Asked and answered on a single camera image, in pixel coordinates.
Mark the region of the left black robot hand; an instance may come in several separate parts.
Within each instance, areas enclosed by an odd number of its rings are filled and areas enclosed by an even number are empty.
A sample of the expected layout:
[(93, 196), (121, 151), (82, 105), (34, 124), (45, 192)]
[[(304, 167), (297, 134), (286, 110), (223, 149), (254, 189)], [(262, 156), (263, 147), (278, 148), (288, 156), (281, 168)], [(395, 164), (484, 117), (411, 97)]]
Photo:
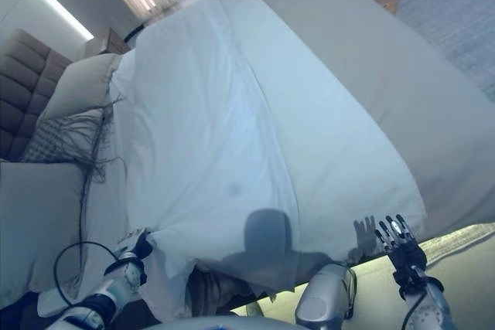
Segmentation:
[(128, 233), (124, 238), (117, 242), (113, 251), (117, 258), (122, 258), (127, 253), (132, 253), (138, 259), (143, 260), (148, 257), (153, 247), (148, 242), (148, 235), (151, 233), (149, 228), (140, 228)]

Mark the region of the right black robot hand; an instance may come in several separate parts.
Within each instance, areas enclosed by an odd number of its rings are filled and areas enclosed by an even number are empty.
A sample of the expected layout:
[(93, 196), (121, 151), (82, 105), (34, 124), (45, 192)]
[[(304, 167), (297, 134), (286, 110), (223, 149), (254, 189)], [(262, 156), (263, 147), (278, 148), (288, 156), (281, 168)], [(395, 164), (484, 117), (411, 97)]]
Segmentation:
[(413, 267), (421, 270), (426, 268), (425, 252), (400, 214), (395, 218), (385, 216), (385, 220), (381, 220), (378, 225), (374, 233), (396, 271), (407, 271)]

